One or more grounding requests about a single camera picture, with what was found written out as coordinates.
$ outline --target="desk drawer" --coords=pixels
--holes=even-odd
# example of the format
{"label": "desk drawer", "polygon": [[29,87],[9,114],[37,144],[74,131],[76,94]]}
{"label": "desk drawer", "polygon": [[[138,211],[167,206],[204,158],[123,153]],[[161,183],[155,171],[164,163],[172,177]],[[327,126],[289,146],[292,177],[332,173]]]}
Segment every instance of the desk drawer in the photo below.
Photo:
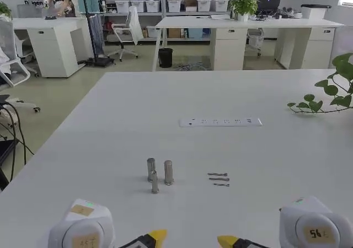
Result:
{"label": "desk drawer", "polygon": [[56,34],[53,28],[50,29],[29,29],[28,35],[31,40],[56,40]]}
{"label": "desk drawer", "polygon": [[244,39],[247,35],[248,29],[246,28],[217,28],[217,40],[239,40]]}
{"label": "desk drawer", "polygon": [[309,40],[333,41],[335,28],[312,28]]}

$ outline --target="white chair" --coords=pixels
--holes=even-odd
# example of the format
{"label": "white chair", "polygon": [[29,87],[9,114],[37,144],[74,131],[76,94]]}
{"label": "white chair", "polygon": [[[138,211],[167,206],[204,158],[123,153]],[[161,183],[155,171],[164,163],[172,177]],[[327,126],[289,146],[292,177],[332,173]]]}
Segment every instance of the white chair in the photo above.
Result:
{"label": "white chair", "polygon": [[17,55],[22,60],[27,70],[33,72],[36,77],[39,77],[39,72],[27,65],[29,61],[35,59],[35,55],[26,30],[17,30],[15,32],[15,44]]}
{"label": "white chair", "polygon": [[[28,80],[30,78],[30,73],[22,64],[21,59],[17,56],[15,33],[11,22],[0,21],[0,47],[9,58],[9,61],[0,64],[0,78],[3,82],[3,84],[0,85],[0,91],[4,91],[5,89],[13,88]],[[35,113],[40,111],[40,108],[37,105],[33,103],[25,103],[18,98],[6,98],[5,100],[16,108],[30,109]],[[9,119],[9,115],[2,110],[0,110],[0,116]],[[17,118],[15,113],[13,113],[12,116],[16,123]]]}
{"label": "white chair", "polygon": [[136,46],[138,41],[143,39],[142,29],[140,23],[138,22],[136,7],[131,6],[129,8],[126,23],[112,24],[111,27],[120,42],[121,48],[110,53],[108,56],[119,54],[119,60],[122,61],[123,54],[128,53],[138,58],[138,53],[136,53],[134,50],[126,49],[124,45],[124,43],[134,42]]}

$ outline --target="computer monitor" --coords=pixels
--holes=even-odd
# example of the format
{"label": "computer monitor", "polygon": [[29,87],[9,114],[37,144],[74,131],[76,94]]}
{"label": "computer monitor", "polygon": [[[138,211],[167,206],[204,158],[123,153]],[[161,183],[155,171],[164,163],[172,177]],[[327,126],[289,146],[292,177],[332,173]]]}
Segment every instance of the computer monitor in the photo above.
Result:
{"label": "computer monitor", "polygon": [[281,0],[258,0],[258,11],[278,10]]}

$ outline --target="label sticker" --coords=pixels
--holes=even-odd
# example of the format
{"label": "label sticker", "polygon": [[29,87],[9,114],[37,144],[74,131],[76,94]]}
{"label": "label sticker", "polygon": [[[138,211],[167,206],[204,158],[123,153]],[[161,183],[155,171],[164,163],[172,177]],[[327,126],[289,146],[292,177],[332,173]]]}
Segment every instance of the label sticker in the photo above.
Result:
{"label": "label sticker", "polygon": [[70,211],[88,217],[93,210],[93,208],[85,207],[83,205],[74,205]]}
{"label": "label sticker", "polygon": [[329,227],[305,227],[304,235],[310,244],[334,244],[335,237]]}
{"label": "label sticker", "polygon": [[99,248],[99,233],[72,238],[72,248]]}

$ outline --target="black tripod stand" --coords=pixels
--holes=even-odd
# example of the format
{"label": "black tripod stand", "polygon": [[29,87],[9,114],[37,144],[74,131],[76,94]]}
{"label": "black tripod stand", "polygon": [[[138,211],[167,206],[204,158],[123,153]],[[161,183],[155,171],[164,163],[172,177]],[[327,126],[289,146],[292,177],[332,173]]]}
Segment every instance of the black tripod stand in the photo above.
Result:
{"label": "black tripod stand", "polygon": [[106,57],[98,57],[97,56],[97,51],[95,49],[94,39],[93,39],[92,24],[91,24],[91,22],[89,20],[89,18],[91,16],[94,16],[95,13],[89,13],[88,12],[88,7],[87,7],[87,1],[86,0],[83,0],[83,4],[84,4],[85,16],[87,18],[90,42],[92,43],[92,49],[93,49],[93,58],[90,57],[89,59],[85,60],[84,63],[86,63],[86,65],[88,65],[88,66],[107,67],[107,65],[109,65],[111,63],[114,63],[114,59],[110,59],[110,58],[106,58]]}

